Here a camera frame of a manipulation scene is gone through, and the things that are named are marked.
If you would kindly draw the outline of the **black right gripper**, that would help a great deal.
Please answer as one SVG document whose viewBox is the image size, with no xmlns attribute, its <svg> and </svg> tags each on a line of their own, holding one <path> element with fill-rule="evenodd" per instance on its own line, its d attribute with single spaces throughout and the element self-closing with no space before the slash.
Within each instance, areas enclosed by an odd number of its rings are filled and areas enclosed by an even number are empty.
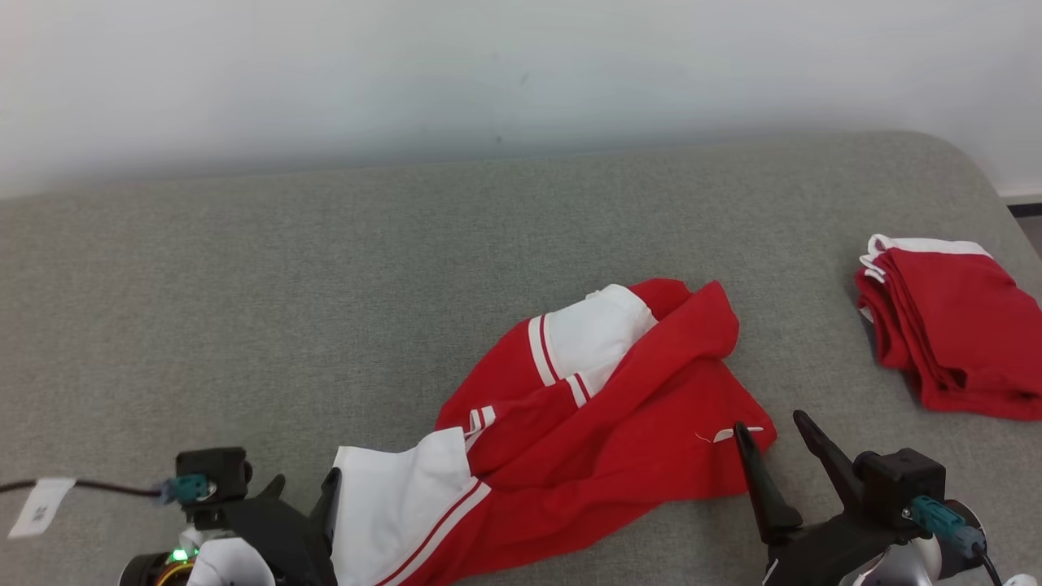
<svg viewBox="0 0 1042 586">
<path fill-rule="evenodd" d="M 733 428 L 760 541 L 768 548 L 765 586 L 838 586 L 885 550 L 905 539 L 905 521 L 879 517 L 862 508 L 864 485 L 852 460 L 803 409 L 793 420 L 808 451 L 818 457 L 843 508 L 827 522 L 808 529 L 803 516 L 782 496 L 760 456 L 751 429 Z"/>
</svg>

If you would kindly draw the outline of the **red Bulls basketball jersey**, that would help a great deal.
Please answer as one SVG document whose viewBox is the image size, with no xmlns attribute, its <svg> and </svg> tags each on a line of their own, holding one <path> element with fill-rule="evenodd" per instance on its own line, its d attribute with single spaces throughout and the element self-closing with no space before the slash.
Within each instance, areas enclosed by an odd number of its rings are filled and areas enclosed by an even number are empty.
<svg viewBox="0 0 1042 586">
<path fill-rule="evenodd" d="M 719 282 L 611 283 L 510 329 L 410 450 L 342 446 L 339 586 L 450 586 L 588 548 L 671 500 L 740 496 L 733 428 L 777 429 L 725 359 Z"/>
</svg>

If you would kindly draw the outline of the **white and black baseboard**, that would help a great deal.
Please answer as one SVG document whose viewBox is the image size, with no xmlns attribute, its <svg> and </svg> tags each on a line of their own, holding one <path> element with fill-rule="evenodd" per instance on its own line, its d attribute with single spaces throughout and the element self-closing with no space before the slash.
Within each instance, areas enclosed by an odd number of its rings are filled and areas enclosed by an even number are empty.
<svg viewBox="0 0 1042 586">
<path fill-rule="evenodd" d="M 996 192 L 1014 218 L 1042 216 L 1042 184 L 998 186 Z"/>
</svg>

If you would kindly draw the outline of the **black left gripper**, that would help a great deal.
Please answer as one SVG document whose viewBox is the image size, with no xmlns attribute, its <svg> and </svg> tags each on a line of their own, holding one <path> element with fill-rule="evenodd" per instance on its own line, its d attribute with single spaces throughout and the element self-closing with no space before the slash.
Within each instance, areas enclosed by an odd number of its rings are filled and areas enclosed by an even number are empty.
<svg viewBox="0 0 1042 586">
<path fill-rule="evenodd" d="M 282 586 L 338 586 L 334 541 L 341 470 L 332 467 L 309 514 L 280 500 L 284 474 L 276 474 L 260 496 L 225 505 L 228 527 L 260 553 Z"/>
</svg>

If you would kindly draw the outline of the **red shorts with white waistband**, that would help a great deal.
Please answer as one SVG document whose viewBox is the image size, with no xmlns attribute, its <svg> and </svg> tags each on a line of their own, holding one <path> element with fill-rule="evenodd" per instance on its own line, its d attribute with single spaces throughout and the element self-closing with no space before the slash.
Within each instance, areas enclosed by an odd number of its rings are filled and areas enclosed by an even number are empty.
<svg viewBox="0 0 1042 586">
<path fill-rule="evenodd" d="M 926 409 L 1042 422 L 1042 306 L 969 241 L 875 234 L 857 310 Z"/>
</svg>

